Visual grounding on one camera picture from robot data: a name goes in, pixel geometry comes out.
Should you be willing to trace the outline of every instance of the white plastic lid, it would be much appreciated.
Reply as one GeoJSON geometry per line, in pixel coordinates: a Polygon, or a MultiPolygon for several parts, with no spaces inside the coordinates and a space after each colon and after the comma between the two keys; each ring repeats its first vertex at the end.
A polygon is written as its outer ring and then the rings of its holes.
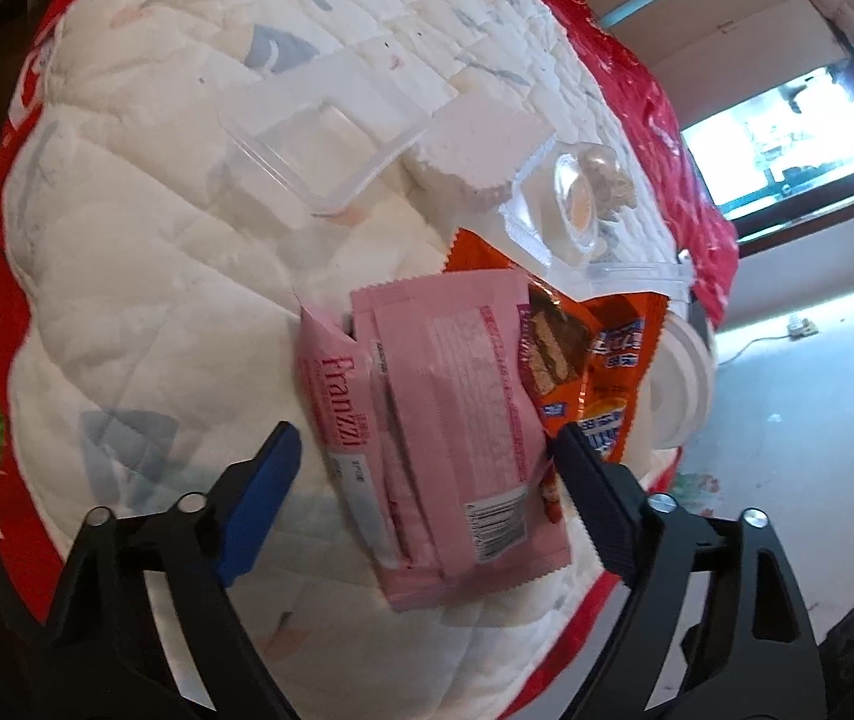
{"type": "Polygon", "coordinates": [[[714,366],[697,331],[668,312],[649,372],[654,448],[672,449],[703,427],[714,397],[714,366]]]}
{"type": "Polygon", "coordinates": [[[429,117],[350,50],[226,92],[222,127],[313,215],[341,213],[429,117]]]}

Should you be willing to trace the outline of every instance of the window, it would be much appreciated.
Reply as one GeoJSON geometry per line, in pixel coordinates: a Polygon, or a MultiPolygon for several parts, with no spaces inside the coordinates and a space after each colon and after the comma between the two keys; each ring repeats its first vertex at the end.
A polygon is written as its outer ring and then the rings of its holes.
{"type": "Polygon", "coordinates": [[[683,135],[713,201],[735,220],[741,236],[854,194],[854,95],[827,68],[694,124],[683,135]]]}

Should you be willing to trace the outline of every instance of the white foam block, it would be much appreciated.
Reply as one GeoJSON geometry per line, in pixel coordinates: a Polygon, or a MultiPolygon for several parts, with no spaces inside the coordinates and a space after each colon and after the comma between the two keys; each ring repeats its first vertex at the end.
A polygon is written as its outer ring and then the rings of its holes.
{"type": "Polygon", "coordinates": [[[467,92],[433,115],[404,165],[441,213],[483,213],[510,199],[555,143],[543,119],[467,92]]]}

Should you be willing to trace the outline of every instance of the blue gripper pad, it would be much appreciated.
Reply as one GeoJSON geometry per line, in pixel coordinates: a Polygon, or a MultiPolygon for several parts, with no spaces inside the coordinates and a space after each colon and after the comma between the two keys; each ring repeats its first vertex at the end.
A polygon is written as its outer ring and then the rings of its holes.
{"type": "Polygon", "coordinates": [[[247,463],[229,466],[211,490],[214,504],[228,509],[221,522],[217,576],[224,587],[253,568],[267,533],[300,470],[300,433],[281,422],[247,463]]]}
{"type": "Polygon", "coordinates": [[[577,423],[553,442],[553,464],[577,507],[603,567],[632,587],[637,576],[637,542],[646,495],[630,469],[606,463],[577,423]]]}

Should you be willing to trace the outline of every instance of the pink snack package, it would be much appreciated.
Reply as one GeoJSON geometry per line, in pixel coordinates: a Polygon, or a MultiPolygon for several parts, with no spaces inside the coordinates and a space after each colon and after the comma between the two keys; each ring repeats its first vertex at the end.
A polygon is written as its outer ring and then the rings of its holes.
{"type": "Polygon", "coordinates": [[[356,341],[303,308],[300,375],[392,607],[461,601],[567,565],[519,375],[524,274],[440,274],[352,298],[356,341]]]}

